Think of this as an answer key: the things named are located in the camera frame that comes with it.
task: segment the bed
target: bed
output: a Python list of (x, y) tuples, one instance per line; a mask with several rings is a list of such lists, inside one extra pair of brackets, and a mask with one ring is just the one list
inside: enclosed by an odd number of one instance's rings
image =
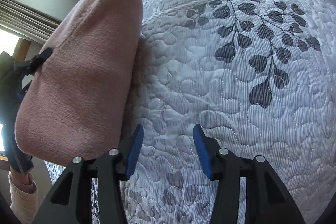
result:
[[(264, 155), (307, 224), (336, 191), (335, 0), (143, 0), (123, 134), (140, 123), (129, 223), (208, 223), (216, 182), (193, 126), (237, 156)], [(47, 163), (53, 182), (63, 168)], [(244, 223), (241, 181), (239, 223)], [(97, 180), (93, 218), (98, 223)]]

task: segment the plant stem print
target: plant stem print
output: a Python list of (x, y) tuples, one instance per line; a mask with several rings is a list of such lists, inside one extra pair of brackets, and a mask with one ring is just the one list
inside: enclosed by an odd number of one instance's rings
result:
[[(199, 26), (207, 24), (209, 19), (203, 15), (207, 5), (213, 9), (213, 17), (216, 19), (225, 20), (234, 16), (234, 23), (231, 26), (221, 26), (217, 30), (218, 35), (227, 41), (214, 55), (214, 58), (218, 62), (223, 62), (223, 64), (233, 61), (237, 54), (237, 47), (244, 50), (252, 46), (253, 35), (248, 36), (246, 33), (252, 34), (252, 31), (254, 31), (260, 39), (268, 43), (270, 48), (268, 54), (256, 54), (248, 62), (257, 74), (264, 73), (267, 75), (264, 82), (252, 88), (249, 93), (249, 101), (251, 105), (260, 105), (267, 108), (272, 101), (270, 81), (273, 80), (275, 87), (280, 90), (290, 82), (288, 73), (277, 67), (278, 62), (288, 64), (292, 56), (290, 48), (298, 47), (301, 52), (306, 52), (310, 48), (315, 51), (321, 49), (316, 37), (302, 38), (297, 35), (303, 33), (302, 27), (307, 27), (307, 22), (302, 17), (305, 12), (297, 4), (274, 1), (271, 11), (263, 15), (256, 12), (256, 7), (260, 5), (260, 1), (244, 0), (242, 3), (236, 3), (233, 0), (215, 0), (197, 5), (187, 11), (189, 20), (185, 23), (185, 27), (194, 29), (197, 24)], [(239, 20), (236, 16), (238, 11), (249, 16), (249, 19), (253, 18), (253, 20)], [(285, 17), (289, 17), (290, 21), (293, 21), (288, 29), (282, 25)], [(277, 33), (278, 31), (281, 32), (283, 45), (280, 47), (276, 47), (274, 44), (275, 30), (277, 30)]]

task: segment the curtain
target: curtain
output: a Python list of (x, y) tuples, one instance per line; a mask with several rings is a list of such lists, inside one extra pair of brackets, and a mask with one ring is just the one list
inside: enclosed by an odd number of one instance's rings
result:
[(60, 21), (14, 0), (0, 0), (0, 25), (44, 44)]

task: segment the folded pink fabric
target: folded pink fabric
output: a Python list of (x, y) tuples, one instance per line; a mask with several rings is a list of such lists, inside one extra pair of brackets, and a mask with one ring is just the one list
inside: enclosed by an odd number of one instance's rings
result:
[(117, 147), (142, 12), (142, 0), (77, 3), (44, 45), (53, 54), (19, 109), (21, 150), (66, 166)]

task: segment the metal screw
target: metal screw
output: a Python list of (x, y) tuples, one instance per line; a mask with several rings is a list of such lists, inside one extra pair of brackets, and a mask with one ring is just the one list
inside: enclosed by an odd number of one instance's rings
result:
[(72, 160), (72, 162), (73, 162), (74, 164), (78, 164), (78, 163), (80, 163), (81, 161), (82, 161), (82, 158), (81, 158), (81, 157), (74, 157), (73, 160)]
[(256, 156), (255, 158), (257, 160), (257, 162), (264, 162), (265, 161), (265, 158), (263, 156)]
[(118, 155), (119, 154), (119, 150), (118, 149), (111, 149), (110, 151), (109, 151), (109, 154), (111, 155), (111, 156), (115, 156), (115, 155)]
[(229, 150), (227, 150), (226, 148), (221, 148), (221, 149), (219, 149), (219, 153), (221, 155), (227, 155), (227, 154), (229, 154)]

